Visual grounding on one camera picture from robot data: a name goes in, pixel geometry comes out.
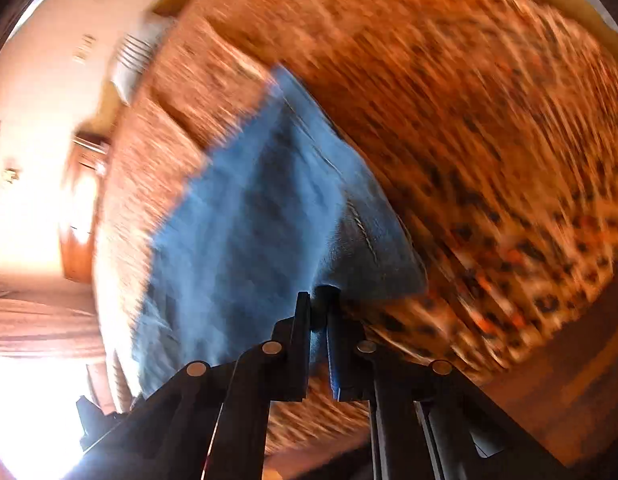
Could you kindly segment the white radiator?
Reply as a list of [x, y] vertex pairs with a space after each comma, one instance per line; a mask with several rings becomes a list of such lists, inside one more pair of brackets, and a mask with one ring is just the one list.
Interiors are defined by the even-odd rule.
[[127, 32], [116, 50], [110, 81], [120, 101], [130, 105], [175, 18], [148, 13]]

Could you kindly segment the blue denim pants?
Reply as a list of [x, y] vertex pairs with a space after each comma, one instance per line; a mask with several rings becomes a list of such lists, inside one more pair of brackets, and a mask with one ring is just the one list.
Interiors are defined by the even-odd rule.
[[387, 301], [427, 274], [367, 163], [280, 67], [153, 238], [132, 350], [142, 393], [187, 363], [236, 360], [321, 285]]

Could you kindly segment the leopard print bedspread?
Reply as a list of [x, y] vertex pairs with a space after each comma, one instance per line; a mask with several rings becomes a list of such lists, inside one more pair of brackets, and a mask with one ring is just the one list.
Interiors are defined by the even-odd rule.
[[426, 270], [416, 295], [344, 295], [374, 341], [484, 385], [612, 278], [618, 62], [578, 23], [534, 0], [189, 0], [118, 116], [100, 200], [119, 410], [147, 397], [132, 350], [153, 238], [280, 67], [367, 163]]

